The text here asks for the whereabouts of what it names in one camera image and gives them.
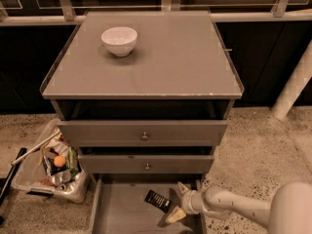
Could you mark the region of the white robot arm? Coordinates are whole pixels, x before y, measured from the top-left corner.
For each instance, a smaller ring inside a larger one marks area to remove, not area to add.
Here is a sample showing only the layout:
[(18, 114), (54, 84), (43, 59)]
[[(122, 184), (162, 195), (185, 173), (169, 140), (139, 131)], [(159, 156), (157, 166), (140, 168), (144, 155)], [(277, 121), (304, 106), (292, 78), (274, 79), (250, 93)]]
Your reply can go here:
[[(273, 115), (282, 120), (312, 78), (312, 42), (308, 44), (273, 108)], [(207, 215), (227, 219), (232, 213), (264, 227), (268, 234), (312, 234), (312, 186), (290, 182), (281, 186), (270, 202), (244, 197), (217, 186), (204, 191), (178, 185), (180, 204), (167, 216), (168, 224), (188, 215)]]

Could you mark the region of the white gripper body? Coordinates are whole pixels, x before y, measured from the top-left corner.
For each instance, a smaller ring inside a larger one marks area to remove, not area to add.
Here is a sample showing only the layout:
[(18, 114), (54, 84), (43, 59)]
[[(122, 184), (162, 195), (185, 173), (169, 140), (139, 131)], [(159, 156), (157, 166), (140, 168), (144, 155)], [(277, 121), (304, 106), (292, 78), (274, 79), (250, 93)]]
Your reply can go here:
[(189, 215), (197, 215), (204, 211), (202, 193), (195, 190), (187, 190), (181, 196), (181, 207)]

